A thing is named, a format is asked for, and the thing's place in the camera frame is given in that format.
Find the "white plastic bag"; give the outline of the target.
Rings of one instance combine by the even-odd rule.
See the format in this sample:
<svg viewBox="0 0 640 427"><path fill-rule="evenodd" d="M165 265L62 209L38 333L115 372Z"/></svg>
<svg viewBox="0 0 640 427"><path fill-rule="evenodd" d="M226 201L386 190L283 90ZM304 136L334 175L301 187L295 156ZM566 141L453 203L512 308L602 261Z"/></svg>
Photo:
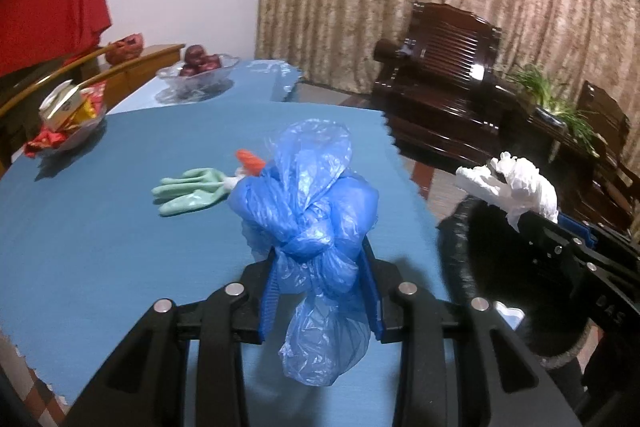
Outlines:
<svg viewBox="0 0 640 427"><path fill-rule="evenodd" d="M506 221L518 231L518 221L529 211L558 222L558 195L551 182L527 158L502 152L488 163L458 167L456 185L471 196L506 213Z"/></svg>

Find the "blue plastic bag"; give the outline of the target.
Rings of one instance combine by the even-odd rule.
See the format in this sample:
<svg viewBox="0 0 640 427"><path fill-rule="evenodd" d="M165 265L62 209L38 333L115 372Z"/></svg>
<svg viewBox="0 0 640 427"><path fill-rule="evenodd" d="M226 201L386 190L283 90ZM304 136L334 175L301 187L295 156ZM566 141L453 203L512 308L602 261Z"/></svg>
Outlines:
<svg viewBox="0 0 640 427"><path fill-rule="evenodd" d="M350 168L344 124L307 119L274 141L272 158L228 197L256 258L274 259L282 294L300 294L279 350L285 376L332 385L366 354L371 327L359 289L364 239L378 220L378 191Z"/></svg>

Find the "small red foam net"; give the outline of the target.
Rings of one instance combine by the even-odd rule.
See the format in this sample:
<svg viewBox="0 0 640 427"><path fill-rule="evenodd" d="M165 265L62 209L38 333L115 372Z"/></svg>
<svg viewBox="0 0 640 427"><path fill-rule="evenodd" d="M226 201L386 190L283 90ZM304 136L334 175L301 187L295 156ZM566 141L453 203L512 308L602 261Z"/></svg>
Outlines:
<svg viewBox="0 0 640 427"><path fill-rule="evenodd" d="M262 158L250 150L237 150L235 157L247 176L259 176L266 165L266 162Z"/></svg>

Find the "white blue medicine box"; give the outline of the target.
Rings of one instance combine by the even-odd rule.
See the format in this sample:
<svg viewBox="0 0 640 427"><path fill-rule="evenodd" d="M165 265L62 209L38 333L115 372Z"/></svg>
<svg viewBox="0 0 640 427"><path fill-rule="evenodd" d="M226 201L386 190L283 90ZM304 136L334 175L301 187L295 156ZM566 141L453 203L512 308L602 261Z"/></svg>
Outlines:
<svg viewBox="0 0 640 427"><path fill-rule="evenodd" d="M520 326L525 319L525 313L520 308L508 307L504 303L500 303L500 301L494 302L494 308L506 324L514 331L518 329L518 326Z"/></svg>

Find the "black lined trash bin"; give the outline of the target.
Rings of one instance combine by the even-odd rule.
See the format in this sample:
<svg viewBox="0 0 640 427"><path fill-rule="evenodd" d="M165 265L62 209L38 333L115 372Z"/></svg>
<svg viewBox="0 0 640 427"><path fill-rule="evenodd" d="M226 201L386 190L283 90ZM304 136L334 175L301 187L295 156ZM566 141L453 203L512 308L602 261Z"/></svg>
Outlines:
<svg viewBox="0 0 640 427"><path fill-rule="evenodd" d="M453 303L483 297L524 312L515 329L545 369L574 363L591 324L576 297L582 268L514 230L506 213L473 196L438 226L442 277Z"/></svg>

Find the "dark wooden side table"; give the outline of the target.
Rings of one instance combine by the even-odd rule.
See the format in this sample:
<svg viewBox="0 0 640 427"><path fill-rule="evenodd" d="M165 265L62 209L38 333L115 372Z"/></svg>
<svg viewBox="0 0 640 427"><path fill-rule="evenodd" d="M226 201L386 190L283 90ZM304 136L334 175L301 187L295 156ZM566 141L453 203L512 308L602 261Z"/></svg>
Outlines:
<svg viewBox="0 0 640 427"><path fill-rule="evenodd" d="M545 121L536 110L528 113L519 107L511 116L514 154L533 162L551 182L562 212L593 221L596 210L587 204L587 197L596 193L605 160L605 139L597 133L591 139L593 151L589 152L570 132Z"/></svg>

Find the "green potted plant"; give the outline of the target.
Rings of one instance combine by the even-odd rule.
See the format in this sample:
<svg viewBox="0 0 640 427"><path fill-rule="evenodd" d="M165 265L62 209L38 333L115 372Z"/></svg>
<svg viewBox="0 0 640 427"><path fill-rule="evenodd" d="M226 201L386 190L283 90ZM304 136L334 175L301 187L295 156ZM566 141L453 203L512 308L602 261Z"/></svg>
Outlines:
<svg viewBox="0 0 640 427"><path fill-rule="evenodd" d="M506 79L516 84L521 93L526 93L536 107L565 124L573 141L587 153L593 157L599 156L593 146L596 132L586 116L570 102L555 94L553 82L536 65L516 65L506 74Z"/></svg>

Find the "blue table cloth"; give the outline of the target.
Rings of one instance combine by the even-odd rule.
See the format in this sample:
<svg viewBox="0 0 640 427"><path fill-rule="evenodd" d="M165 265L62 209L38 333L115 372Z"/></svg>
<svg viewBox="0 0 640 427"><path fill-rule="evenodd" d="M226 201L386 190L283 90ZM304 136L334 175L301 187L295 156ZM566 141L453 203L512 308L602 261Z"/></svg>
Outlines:
<svg viewBox="0 0 640 427"><path fill-rule="evenodd" d="M246 148L268 157L277 135L307 118L344 124L352 169L378 190L374 253L409 281L446 296L436 221L383 116L300 103L288 65L244 62L211 100L159 106L149 90L120 104L77 153L20 158L1 181L1 330L51 390L44 421L66 418L80 393L156 300L192 303L235 281L252 259L225 202L164 218L152 188L192 168L236 168Z"/></svg>

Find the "glass fruit bowl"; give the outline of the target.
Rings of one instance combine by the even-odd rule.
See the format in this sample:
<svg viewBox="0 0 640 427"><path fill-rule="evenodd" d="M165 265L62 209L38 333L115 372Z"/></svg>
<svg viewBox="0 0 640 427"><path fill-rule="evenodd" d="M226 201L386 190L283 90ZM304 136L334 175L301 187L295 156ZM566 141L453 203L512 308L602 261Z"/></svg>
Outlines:
<svg viewBox="0 0 640 427"><path fill-rule="evenodd" d="M171 102L199 102L215 98L233 87L230 74L240 64L239 57L229 54L220 54L220 67L197 72L194 75L182 75L181 71L185 61L161 68L156 75L166 89L160 92L160 101Z"/></svg>

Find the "dark red apple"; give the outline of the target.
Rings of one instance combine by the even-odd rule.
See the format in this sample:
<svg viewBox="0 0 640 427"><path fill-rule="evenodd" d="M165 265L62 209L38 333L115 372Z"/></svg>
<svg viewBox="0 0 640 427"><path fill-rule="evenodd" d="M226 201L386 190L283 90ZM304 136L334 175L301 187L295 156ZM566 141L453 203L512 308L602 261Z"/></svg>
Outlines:
<svg viewBox="0 0 640 427"><path fill-rule="evenodd" d="M201 72L210 72L221 67L221 59L218 54L209 55L200 44L194 44L184 52L183 65L179 75L191 77L201 74Z"/></svg>

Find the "red snack packets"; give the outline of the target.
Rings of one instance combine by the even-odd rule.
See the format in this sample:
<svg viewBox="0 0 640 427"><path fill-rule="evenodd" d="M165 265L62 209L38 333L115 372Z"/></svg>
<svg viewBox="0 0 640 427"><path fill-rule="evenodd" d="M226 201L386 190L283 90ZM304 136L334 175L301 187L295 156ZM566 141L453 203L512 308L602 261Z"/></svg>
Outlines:
<svg viewBox="0 0 640 427"><path fill-rule="evenodd" d="M73 116L58 130L72 130L84 121L96 117L101 106L106 107L104 103L105 81L93 83L91 86L85 88L81 88L79 84L76 84L76 86L80 89L84 103L82 103L76 112L73 113Z"/></svg>

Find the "glass snack bowl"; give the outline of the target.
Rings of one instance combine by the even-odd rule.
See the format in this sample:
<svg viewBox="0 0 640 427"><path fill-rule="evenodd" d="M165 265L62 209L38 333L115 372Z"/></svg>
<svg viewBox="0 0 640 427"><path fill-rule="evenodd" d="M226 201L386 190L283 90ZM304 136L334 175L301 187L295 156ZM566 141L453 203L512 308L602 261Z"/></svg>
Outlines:
<svg viewBox="0 0 640 427"><path fill-rule="evenodd" d="M23 146L23 153L29 158L51 157L56 154L70 153L81 147L101 124L104 123L106 107L101 106L96 117L84 121L72 130L52 131L45 124L40 132Z"/></svg>

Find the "white gold small box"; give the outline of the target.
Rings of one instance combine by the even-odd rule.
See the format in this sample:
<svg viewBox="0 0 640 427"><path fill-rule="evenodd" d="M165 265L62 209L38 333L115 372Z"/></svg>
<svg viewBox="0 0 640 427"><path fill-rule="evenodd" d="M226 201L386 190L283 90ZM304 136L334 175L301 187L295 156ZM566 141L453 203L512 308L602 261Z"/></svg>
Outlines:
<svg viewBox="0 0 640 427"><path fill-rule="evenodd" d="M63 81L41 102L38 112L44 127L58 131L84 103L80 89L72 80Z"/></svg>

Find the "wooden sideboard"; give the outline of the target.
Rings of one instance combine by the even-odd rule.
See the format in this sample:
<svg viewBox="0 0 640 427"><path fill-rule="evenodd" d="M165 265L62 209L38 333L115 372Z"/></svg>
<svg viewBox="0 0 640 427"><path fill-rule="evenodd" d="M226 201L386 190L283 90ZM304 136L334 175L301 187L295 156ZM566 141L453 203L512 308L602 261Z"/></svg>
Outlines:
<svg viewBox="0 0 640 427"><path fill-rule="evenodd" d="M84 89L105 82L106 108L111 109L145 86L159 69L175 64L185 46L184 43L153 44L122 64L100 65L99 58L113 49L110 44L32 82L17 83L1 95L1 172L11 166L14 154L37 133L37 106L59 83L72 80Z"/></svg>

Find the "red cloth cover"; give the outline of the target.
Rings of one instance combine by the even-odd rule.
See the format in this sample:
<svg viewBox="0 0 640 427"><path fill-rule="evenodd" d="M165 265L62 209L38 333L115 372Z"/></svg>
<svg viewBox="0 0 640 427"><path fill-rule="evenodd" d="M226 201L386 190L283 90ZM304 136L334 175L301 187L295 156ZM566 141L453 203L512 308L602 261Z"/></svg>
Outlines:
<svg viewBox="0 0 640 427"><path fill-rule="evenodd" d="M1 74L90 51L111 26L106 0L1 0Z"/></svg>

